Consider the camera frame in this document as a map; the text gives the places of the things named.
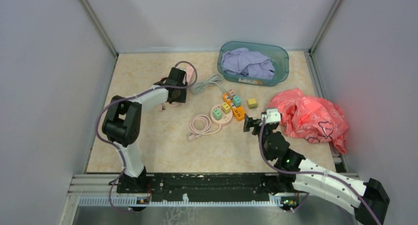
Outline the teal charger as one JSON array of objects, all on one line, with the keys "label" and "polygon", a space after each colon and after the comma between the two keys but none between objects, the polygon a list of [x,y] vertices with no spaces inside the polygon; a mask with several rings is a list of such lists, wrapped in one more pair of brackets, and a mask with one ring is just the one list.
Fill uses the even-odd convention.
[{"label": "teal charger", "polygon": [[233,96],[232,103],[235,107],[240,107],[242,104],[241,98],[238,95]]}]

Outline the green charger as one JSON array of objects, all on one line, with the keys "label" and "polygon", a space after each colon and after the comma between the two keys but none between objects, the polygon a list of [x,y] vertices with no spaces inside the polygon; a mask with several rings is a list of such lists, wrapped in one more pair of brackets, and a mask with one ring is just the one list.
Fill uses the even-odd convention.
[{"label": "green charger", "polygon": [[214,108],[212,111],[212,115],[215,120],[221,120],[222,119],[222,111],[219,108]]}]

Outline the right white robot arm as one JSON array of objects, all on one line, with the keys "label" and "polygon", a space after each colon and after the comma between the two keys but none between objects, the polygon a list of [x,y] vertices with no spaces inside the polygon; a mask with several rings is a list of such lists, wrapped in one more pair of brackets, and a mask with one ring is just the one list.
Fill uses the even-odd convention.
[{"label": "right white robot arm", "polygon": [[257,136],[263,161],[280,175],[281,190],[320,197],[354,215],[363,225],[384,223],[390,198],[380,181],[354,179],[318,165],[290,149],[289,142],[276,131],[278,124],[278,113],[263,112],[260,119],[245,114],[243,131]]}]

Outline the pink plastic bag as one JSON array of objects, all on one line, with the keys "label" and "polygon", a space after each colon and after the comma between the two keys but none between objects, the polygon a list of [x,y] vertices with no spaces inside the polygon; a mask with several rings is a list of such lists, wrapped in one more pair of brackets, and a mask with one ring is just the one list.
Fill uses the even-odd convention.
[{"label": "pink plastic bag", "polygon": [[312,144],[331,143],[339,153],[347,153],[348,122],[337,104],[295,88],[273,96],[268,108],[278,109],[286,136]]}]

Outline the yellow charger front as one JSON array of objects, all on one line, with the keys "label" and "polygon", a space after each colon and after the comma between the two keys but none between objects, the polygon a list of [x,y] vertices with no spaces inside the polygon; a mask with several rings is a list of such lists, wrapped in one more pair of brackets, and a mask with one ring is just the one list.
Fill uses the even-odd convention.
[{"label": "yellow charger front", "polygon": [[231,107],[229,106],[228,103],[223,102],[221,105],[221,109],[225,114],[228,114],[231,111]]}]

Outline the pink long power strip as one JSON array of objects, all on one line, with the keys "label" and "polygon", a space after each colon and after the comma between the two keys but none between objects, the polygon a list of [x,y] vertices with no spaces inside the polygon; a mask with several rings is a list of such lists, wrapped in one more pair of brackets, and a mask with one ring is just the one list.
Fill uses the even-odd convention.
[{"label": "pink long power strip", "polygon": [[[191,65],[187,64],[186,67],[177,67],[177,69],[181,69],[181,70],[186,72],[185,81],[187,82],[188,85],[191,83],[191,81],[196,79],[196,75],[195,75]],[[182,105],[182,103],[177,103],[177,102],[163,103],[163,104],[159,104],[157,106],[157,109],[158,109],[158,111],[162,112],[167,108],[167,106],[178,107],[178,106],[181,106],[181,105]]]}]

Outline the teal plastic basin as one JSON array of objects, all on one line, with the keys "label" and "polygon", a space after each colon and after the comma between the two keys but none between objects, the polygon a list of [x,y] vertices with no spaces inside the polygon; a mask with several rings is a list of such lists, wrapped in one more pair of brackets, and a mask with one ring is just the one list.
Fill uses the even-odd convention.
[{"label": "teal plastic basin", "polygon": [[289,76],[289,54],[280,46],[230,41],[219,50],[217,69],[230,82],[276,86]]}]

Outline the yellow charger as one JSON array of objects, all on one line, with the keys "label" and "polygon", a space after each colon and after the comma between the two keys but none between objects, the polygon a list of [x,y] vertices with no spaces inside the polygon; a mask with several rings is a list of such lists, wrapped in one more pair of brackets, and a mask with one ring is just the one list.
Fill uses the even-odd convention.
[{"label": "yellow charger", "polygon": [[248,99],[247,100],[247,105],[248,105],[248,108],[251,109],[251,110],[256,109],[258,107],[258,103],[257,103],[255,98]]},{"label": "yellow charger", "polygon": [[221,109],[225,114],[228,114],[231,111],[231,107],[229,106],[228,103],[223,102],[221,105]]}]

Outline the yellow charger near basin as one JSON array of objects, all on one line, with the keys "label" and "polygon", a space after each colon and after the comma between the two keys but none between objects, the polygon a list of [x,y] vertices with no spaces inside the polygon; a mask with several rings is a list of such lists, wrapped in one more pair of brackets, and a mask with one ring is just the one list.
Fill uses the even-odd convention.
[{"label": "yellow charger near basin", "polygon": [[258,103],[257,103],[255,98],[248,99],[247,100],[247,105],[248,105],[248,108],[251,109],[251,110],[256,109],[258,107]]}]

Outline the pink brown charger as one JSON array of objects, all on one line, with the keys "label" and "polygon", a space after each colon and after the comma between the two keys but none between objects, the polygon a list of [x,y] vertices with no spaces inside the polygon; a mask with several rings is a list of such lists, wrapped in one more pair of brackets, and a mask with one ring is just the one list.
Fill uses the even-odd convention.
[{"label": "pink brown charger", "polygon": [[233,89],[229,89],[227,91],[227,96],[230,100],[233,100],[233,97],[236,95],[235,91]]}]

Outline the pink round power strip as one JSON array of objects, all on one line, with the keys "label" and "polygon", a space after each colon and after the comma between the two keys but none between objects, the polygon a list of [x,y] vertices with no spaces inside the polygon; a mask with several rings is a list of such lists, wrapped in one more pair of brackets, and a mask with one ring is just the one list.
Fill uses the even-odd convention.
[{"label": "pink round power strip", "polygon": [[199,114],[196,115],[189,122],[189,134],[187,136],[188,141],[193,141],[201,136],[208,136],[218,133],[223,127],[230,124],[233,120],[232,113],[222,114],[221,120],[215,120],[211,116],[212,110],[214,108],[219,108],[221,104],[214,105],[209,114]]}]

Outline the orange power strip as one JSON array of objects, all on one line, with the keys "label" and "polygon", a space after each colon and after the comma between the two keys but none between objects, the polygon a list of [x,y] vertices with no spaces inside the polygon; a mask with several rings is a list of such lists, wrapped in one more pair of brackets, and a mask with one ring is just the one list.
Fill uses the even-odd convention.
[{"label": "orange power strip", "polygon": [[197,82],[194,85],[192,85],[190,91],[192,92],[192,94],[196,95],[196,94],[201,93],[205,88],[209,86],[218,86],[222,93],[223,102],[228,103],[229,106],[231,107],[231,111],[229,113],[232,113],[233,117],[237,121],[244,120],[244,114],[245,114],[244,108],[242,107],[242,105],[240,107],[235,107],[233,105],[232,100],[230,100],[227,96],[227,90],[222,87],[222,83],[223,83],[222,77],[219,74],[214,74],[211,77],[209,77],[207,80],[202,81],[202,82]]}]

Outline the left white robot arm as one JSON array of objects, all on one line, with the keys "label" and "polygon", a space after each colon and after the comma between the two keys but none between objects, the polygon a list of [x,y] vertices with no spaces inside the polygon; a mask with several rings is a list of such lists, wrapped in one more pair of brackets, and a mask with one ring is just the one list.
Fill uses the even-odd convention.
[{"label": "left white robot arm", "polygon": [[148,90],[129,98],[114,96],[107,108],[102,133],[114,144],[122,161],[121,178],[135,192],[147,188],[146,168],[139,159],[139,149],[134,145],[141,125],[143,111],[165,103],[185,103],[187,96],[187,72],[173,67],[167,77],[154,83]]}]

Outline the purple cloth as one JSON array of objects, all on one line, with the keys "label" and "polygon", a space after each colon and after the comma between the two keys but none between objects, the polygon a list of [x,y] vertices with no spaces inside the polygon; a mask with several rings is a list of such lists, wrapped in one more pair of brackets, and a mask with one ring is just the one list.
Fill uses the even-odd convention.
[{"label": "purple cloth", "polygon": [[275,67],[271,58],[248,48],[237,48],[222,54],[221,67],[225,73],[256,79],[273,79]]}]

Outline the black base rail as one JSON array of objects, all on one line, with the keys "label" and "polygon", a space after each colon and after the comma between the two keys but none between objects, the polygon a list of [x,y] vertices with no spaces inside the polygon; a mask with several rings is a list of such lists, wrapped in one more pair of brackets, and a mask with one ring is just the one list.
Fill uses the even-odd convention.
[{"label": "black base rail", "polygon": [[119,175],[107,200],[114,209],[150,207],[296,207],[292,178],[277,173],[142,173]]}]

